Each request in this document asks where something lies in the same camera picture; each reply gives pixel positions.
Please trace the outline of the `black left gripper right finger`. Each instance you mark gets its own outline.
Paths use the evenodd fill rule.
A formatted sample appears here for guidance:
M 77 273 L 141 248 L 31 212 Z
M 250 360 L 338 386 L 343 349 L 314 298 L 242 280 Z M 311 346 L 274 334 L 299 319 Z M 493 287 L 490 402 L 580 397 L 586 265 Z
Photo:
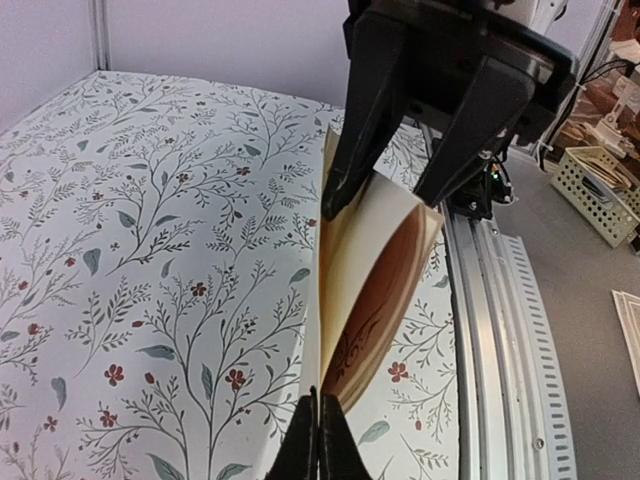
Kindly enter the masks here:
M 320 397 L 320 480 L 371 480 L 336 396 Z

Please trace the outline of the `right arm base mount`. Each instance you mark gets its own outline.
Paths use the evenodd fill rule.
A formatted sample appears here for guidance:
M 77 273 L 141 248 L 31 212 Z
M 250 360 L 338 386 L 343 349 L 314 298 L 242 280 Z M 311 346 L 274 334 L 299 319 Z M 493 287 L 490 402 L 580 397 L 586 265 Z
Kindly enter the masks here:
M 510 205 L 515 200 L 506 170 L 508 148 L 495 153 L 486 165 L 449 197 L 448 205 L 457 214 L 474 221 L 492 220 L 493 206 Z

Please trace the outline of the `cream envelope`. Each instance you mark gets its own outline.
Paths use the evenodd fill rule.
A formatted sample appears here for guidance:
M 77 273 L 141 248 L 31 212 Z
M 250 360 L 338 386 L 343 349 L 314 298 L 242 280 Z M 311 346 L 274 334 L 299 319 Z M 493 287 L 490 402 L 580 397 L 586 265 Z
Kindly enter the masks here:
M 349 412 L 390 348 L 444 219 L 417 196 L 373 172 L 355 198 L 317 230 L 309 297 L 319 327 L 313 358 L 322 393 Z

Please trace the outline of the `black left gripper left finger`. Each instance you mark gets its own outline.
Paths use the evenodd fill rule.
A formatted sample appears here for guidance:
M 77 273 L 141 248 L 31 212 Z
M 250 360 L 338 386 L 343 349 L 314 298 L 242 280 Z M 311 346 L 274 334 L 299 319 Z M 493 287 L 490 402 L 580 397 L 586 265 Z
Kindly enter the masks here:
M 318 478 L 318 396 L 315 387 L 302 395 L 267 473 L 267 480 Z

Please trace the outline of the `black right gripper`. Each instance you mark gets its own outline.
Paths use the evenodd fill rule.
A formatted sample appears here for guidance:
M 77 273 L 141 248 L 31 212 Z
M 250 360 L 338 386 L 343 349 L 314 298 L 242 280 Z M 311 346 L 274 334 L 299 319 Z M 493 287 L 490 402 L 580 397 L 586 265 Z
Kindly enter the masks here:
M 414 193 L 430 207 L 511 140 L 538 140 L 573 88 L 577 59 L 504 16 L 508 1 L 352 1 L 342 133 L 322 195 L 333 220 L 409 116 L 443 137 Z

